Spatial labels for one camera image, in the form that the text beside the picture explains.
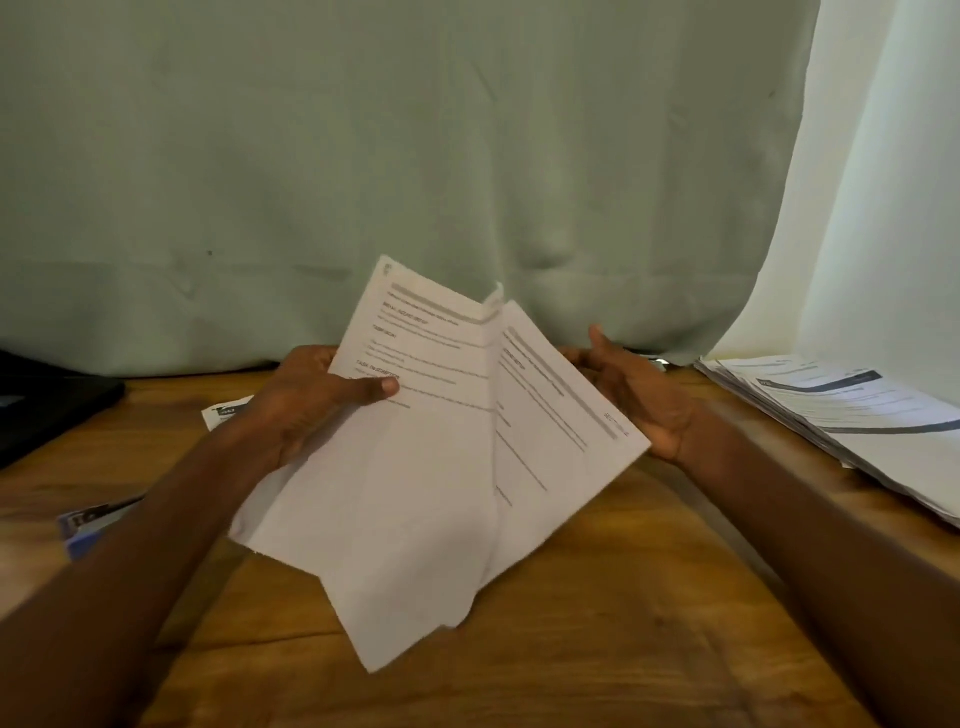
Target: paper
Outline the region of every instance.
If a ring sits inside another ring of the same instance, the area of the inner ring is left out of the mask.
[[[386,257],[330,372],[400,392],[258,485],[231,536],[319,576],[368,670],[463,621],[649,447],[502,291],[477,303]]]
[[[321,577],[361,662],[383,667],[469,613],[496,539],[486,305],[381,259],[330,367],[396,376],[282,489],[247,540]]]
[[[513,302],[503,310],[494,462],[500,531],[484,583],[528,556],[649,441]]]
[[[960,410],[873,369],[795,354],[705,361],[747,401],[891,490],[960,525]]]

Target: person's right hand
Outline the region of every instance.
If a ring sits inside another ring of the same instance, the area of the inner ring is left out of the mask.
[[[612,343],[596,324],[589,335],[590,349],[560,347],[561,353],[646,435],[652,454],[678,463],[695,400],[644,357]]]

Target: finger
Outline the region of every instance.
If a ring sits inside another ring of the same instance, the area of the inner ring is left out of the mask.
[[[311,353],[314,362],[322,371],[326,372],[330,368],[330,364],[333,363],[333,357],[337,355],[338,347],[316,346],[311,347],[311,349],[313,350]]]
[[[591,369],[603,371],[607,367],[615,367],[624,375],[630,376],[660,373],[645,357],[630,353],[608,339],[599,324],[590,327],[589,336],[592,348],[589,351],[588,363]]]
[[[587,366],[587,357],[590,353],[589,349],[580,349],[579,347],[557,347],[557,351],[560,352],[568,362],[578,369]]]
[[[367,376],[360,379],[345,379],[336,375],[329,377],[333,388],[332,397],[340,404],[373,404],[400,391],[400,383],[392,376]]]
[[[582,374],[590,384],[596,384],[597,378],[600,376],[600,373],[593,369],[583,369],[581,367],[577,367],[577,371],[580,372],[580,374]]]

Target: white paper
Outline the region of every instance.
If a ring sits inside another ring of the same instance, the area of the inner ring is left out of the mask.
[[[230,530],[323,580],[368,670],[459,624],[649,447],[502,300],[502,287],[477,303],[381,258],[330,372],[396,376],[399,393],[318,435]]]
[[[396,376],[291,477],[248,546],[321,577],[375,670],[456,626],[496,539],[487,347],[497,306],[382,259],[330,371]]]
[[[741,394],[845,463],[960,525],[960,409],[875,370],[796,354],[702,365],[722,384],[734,376]]]
[[[503,309],[494,443],[500,530],[489,583],[650,447],[513,302]]]

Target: wooden tabletop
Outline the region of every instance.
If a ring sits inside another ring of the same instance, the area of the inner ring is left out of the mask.
[[[66,564],[58,514],[141,493],[266,374],[147,379],[0,473],[0,613]],[[960,575],[960,539],[693,371],[672,374],[857,517]],[[144,726],[876,725],[790,594],[676,470],[641,459],[467,621],[374,675],[320,581],[223,541],[168,620]]]

